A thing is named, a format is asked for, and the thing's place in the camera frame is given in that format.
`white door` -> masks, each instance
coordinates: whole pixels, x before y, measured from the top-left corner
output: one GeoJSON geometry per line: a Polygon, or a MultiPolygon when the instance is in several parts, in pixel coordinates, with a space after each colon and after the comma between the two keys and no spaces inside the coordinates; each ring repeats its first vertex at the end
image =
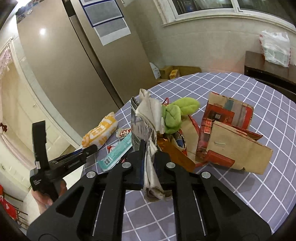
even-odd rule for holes
{"type": "Polygon", "coordinates": [[[26,84],[20,79],[14,63],[2,79],[2,107],[7,135],[17,143],[22,153],[34,163],[32,123],[46,122],[48,160],[59,157],[70,145],[37,106],[26,84]]]}

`stainless steel refrigerator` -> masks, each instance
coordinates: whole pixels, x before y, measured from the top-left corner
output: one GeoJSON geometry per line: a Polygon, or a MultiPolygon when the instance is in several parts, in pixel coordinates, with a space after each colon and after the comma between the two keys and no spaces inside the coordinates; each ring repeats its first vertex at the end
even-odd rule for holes
{"type": "Polygon", "coordinates": [[[98,16],[104,14],[93,14],[92,19],[82,4],[94,0],[39,1],[17,24],[25,56],[38,83],[80,136],[138,95],[140,88],[156,83],[121,0],[112,1],[120,9],[119,16],[106,22],[124,19],[130,34],[108,44],[98,34],[102,26],[98,16]]]}

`human hand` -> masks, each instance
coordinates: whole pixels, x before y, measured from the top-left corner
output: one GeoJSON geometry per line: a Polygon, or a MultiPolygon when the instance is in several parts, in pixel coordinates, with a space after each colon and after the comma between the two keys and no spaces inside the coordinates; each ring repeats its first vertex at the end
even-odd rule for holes
{"type": "MultiPolygon", "coordinates": [[[[62,196],[66,191],[67,191],[66,182],[64,179],[62,179],[60,183],[59,197],[62,196]]],[[[42,194],[39,191],[33,191],[33,189],[31,190],[31,194],[38,204],[40,214],[45,212],[45,210],[47,209],[46,205],[51,206],[54,203],[47,194],[42,194]]]]}

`stuffed toy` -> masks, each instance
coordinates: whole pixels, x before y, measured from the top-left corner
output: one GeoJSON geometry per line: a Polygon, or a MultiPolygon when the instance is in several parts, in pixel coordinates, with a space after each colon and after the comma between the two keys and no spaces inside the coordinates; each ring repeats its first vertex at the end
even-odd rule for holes
{"type": "Polygon", "coordinates": [[[165,123],[165,133],[173,134],[181,127],[181,116],[192,115],[200,107],[200,103],[190,97],[176,100],[169,105],[162,105],[162,117],[165,123]]]}

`window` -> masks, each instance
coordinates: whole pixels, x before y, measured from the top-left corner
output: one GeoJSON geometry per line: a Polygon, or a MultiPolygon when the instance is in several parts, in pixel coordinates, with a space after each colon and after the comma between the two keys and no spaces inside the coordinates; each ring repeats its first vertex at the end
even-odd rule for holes
{"type": "Polygon", "coordinates": [[[173,0],[178,14],[215,8],[233,8],[231,0],[173,0]]]}
{"type": "Polygon", "coordinates": [[[296,30],[295,0],[154,0],[164,23],[217,15],[264,19],[296,30]]]}

